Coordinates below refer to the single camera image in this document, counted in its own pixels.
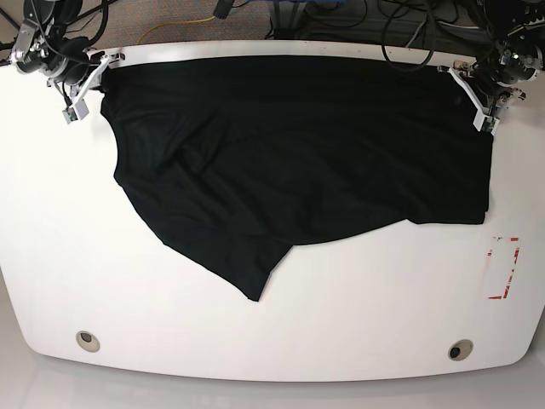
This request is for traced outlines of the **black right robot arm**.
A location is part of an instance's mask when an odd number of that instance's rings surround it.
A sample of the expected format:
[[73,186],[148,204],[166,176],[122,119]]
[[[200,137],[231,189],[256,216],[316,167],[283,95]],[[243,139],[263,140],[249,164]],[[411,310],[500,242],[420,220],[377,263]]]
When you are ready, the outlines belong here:
[[[13,42],[1,45],[2,51],[9,52],[1,59],[1,66],[14,66],[23,74],[40,72],[47,78],[47,85],[60,93],[68,124],[89,114],[84,97],[91,90],[101,90],[102,74],[111,64],[125,59],[120,52],[94,50],[106,30],[112,4],[102,1],[83,13],[81,1],[25,1],[23,21],[12,24],[18,30],[17,36]],[[94,36],[69,38],[69,27],[93,13],[101,15]]]

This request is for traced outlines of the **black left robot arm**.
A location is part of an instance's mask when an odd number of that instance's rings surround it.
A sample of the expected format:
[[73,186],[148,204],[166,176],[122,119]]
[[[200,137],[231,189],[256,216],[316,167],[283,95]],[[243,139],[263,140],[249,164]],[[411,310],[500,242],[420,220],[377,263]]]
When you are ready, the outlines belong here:
[[516,100],[519,85],[544,71],[543,1],[455,1],[489,38],[487,48],[474,48],[475,61],[439,66],[452,76],[476,108],[473,126],[495,134],[500,118]]

